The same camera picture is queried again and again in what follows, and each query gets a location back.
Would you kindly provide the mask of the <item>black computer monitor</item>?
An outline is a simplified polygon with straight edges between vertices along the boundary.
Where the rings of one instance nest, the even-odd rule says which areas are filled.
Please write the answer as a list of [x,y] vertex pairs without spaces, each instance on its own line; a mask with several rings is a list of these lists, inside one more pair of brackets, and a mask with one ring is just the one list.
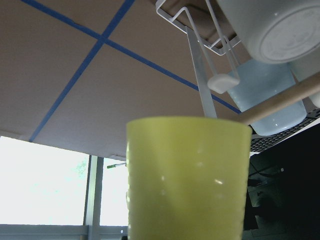
[[318,124],[252,155],[249,177],[261,182],[248,189],[258,228],[244,231],[244,240],[320,238]]

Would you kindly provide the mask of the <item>white ikea cup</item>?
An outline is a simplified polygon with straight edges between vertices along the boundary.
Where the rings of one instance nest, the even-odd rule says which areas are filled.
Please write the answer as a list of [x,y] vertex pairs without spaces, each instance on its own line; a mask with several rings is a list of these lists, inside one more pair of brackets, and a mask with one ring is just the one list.
[[307,56],[294,60],[289,65],[295,78],[301,82],[320,71],[320,57]]

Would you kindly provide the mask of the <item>black keyboard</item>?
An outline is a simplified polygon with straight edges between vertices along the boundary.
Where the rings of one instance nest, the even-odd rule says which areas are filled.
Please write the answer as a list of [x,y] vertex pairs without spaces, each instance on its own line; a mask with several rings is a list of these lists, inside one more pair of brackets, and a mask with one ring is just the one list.
[[297,135],[315,125],[320,123],[320,119],[307,118],[305,121],[299,123],[298,125],[287,129],[283,132],[277,133],[275,135],[259,137],[251,140],[250,151],[252,153],[262,153],[271,147],[287,140],[294,135]]

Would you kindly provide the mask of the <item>light blue plastic cup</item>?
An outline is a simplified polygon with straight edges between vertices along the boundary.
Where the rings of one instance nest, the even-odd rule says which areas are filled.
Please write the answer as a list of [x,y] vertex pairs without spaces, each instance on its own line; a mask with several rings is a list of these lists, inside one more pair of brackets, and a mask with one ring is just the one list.
[[[228,91],[244,112],[296,84],[287,63],[267,64],[251,59],[237,67],[240,83]],[[251,124],[256,134],[271,136],[301,123],[307,116],[300,100]]]

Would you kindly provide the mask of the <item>grey plastic cup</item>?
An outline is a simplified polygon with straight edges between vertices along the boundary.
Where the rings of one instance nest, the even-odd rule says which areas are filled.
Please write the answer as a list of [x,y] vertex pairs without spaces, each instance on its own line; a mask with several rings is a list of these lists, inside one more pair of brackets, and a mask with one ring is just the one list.
[[320,46],[318,0],[219,0],[218,5],[250,54],[286,63]]

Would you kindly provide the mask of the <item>yellow plastic cup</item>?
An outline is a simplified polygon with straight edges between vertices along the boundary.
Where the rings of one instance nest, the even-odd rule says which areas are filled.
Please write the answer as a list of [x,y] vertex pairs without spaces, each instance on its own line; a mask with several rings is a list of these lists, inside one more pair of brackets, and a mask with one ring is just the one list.
[[130,240],[240,240],[252,129],[207,117],[126,126]]

